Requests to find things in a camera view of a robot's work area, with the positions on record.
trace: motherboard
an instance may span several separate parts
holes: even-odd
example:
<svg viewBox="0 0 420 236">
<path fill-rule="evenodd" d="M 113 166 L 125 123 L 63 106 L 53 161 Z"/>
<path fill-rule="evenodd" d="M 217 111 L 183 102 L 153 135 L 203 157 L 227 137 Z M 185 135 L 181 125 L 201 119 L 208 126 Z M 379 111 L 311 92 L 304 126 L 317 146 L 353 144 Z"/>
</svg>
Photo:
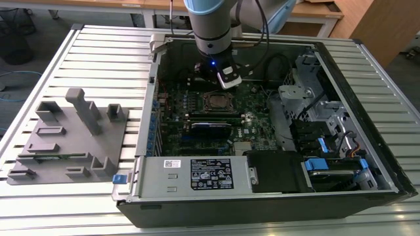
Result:
<svg viewBox="0 0 420 236">
<path fill-rule="evenodd" d="M 161 83 L 163 156 L 232 156 L 277 150 L 267 101 L 253 82 L 229 90 L 204 81 Z"/>
</svg>

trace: blue tab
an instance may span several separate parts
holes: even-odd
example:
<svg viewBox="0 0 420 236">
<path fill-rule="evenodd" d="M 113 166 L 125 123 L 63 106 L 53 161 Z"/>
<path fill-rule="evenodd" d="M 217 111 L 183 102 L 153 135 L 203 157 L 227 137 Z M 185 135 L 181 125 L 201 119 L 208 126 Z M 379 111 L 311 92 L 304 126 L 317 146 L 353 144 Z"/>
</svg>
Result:
<svg viewBox="0 0 420 236">
<path fill-rule="evenodd" d="M 317 141 L 320 142 L 320 145 L 321 145 L 321 148 L 323 148 L 323 152 L 328 153 L 328 148 L 327 148 L 324 139 L 319 138 Z"/>
<path fill-rule="evenodd" d="M 360 159 L 360 165 L 363 169 L 367 169 L 369 167 L 368 162 L 365 159 Z"/>
<path fill-rule="evenodd" d="M 113 175 L 112 183 L 113 184 L 127 184 L 127 175 Z"/>
<path fill-rule="evenodd" d="M 324 158 L 311 158 L 304 162 L 308 171 L 328 170 L 327 161 Z"/>
</svg>

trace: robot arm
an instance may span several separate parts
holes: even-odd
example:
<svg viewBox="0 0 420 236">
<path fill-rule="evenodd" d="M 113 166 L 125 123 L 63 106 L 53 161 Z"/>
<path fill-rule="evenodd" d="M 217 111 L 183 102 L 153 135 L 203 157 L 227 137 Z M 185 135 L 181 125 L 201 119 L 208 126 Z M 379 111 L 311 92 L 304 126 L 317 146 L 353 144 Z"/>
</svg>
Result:
<svg viewBox="0 0 420 236">
<path fill-rule="evenodd" d="M 207 66 L 216 68 L 221 87 L 228 89 L 241 83 L 244 74 L 232 57 L 231 15 L 236 16 L 235 6 L 240 4 L 240 21 L 261 30 L 264 21 L 256 0 L 184 0 L 184 3 L 200 54 Z M 296 0 L 261 0 L 269 33 L 281 29 L 295 3 Z"/>
</svg>

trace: aluminum extrusion table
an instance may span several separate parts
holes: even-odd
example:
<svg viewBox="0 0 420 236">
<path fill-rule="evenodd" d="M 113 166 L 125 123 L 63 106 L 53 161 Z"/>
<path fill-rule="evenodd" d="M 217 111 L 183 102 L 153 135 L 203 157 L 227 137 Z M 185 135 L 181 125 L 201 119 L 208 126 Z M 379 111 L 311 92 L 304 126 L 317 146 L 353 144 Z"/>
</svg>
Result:
<svg viewBox="0 0 420 236">
<path fill-rule="evenodd" d="M 0 142 L 0 235 L 417 235 L 420 195 L 371 208 L 339 220 L 197 228 L 137 229 L 116 208 L 113 185 L 71 183 L 11 186 L 5 183 L 16 155 L 37 122 L 40 101 L 69 106 L 64 95 L 81 87 L 97 107 L 129 108 L 119 171 L 131 169 L 149 74 L 149 38 L 159 29 L 84 26 L 71 30 L 44 75 Z M 273 35 L 287 40 L 309 37 Z M 347 39 L 321 40 L 365 107 L 404 171 L 420 191 L 420 116 L 364 45 Z"/>
</svg>

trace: barcode sticker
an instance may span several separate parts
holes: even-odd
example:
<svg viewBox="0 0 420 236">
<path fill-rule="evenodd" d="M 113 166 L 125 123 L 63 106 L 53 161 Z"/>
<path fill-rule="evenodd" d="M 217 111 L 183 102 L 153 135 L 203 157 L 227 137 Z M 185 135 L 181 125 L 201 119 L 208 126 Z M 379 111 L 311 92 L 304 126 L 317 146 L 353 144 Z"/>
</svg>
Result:
<svg viewBox="0 0 420 236">
<path fill-rule="evenodd" d="M 140 7 L 139 4 L 121 4 L 123 6 L 128 6 L 128 7 Z"/>
<path fill-rule="evenodd" d="M 181 168 L 181 160 L 165 160 L 164 168 Z"/>
</svg>

